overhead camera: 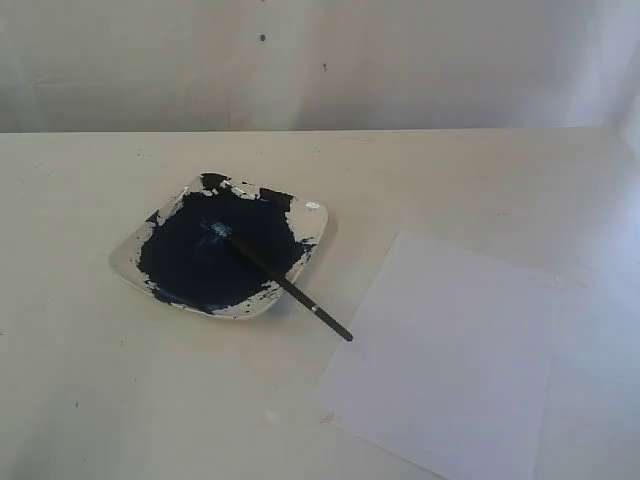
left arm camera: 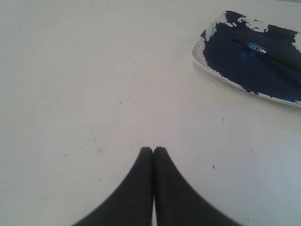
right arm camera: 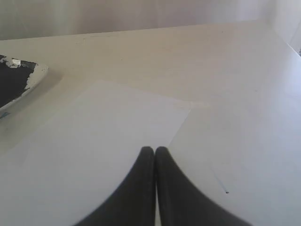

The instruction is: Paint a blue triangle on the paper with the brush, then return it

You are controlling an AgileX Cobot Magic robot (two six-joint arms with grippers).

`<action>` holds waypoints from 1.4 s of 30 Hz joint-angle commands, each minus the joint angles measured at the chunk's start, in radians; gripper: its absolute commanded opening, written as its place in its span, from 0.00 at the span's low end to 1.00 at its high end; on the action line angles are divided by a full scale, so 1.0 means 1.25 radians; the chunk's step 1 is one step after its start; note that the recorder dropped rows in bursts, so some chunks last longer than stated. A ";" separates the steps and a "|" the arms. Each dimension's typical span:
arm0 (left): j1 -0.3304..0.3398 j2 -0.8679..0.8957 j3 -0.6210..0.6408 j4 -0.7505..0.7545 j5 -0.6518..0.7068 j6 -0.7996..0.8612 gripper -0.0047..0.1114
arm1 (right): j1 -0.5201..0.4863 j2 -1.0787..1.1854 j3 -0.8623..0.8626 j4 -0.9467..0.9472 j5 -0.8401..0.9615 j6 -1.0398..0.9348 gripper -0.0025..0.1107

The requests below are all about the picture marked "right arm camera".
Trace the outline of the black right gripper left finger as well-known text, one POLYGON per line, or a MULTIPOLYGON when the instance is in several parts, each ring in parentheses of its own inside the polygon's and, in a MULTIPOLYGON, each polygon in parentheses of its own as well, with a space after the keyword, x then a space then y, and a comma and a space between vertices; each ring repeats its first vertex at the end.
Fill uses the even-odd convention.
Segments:
POLYGON ((153 226, 156 213, 155 154, 141 148, 118 188, 78 226, 153 226))

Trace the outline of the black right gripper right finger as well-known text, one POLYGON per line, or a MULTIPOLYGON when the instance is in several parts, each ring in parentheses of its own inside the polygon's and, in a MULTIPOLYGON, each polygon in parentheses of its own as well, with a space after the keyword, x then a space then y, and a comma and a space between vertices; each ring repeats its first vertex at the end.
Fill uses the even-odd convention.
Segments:
POLYGON ((155 170, 163 226, 250 225, 198 190, 164 146, 155 151, 155 170))

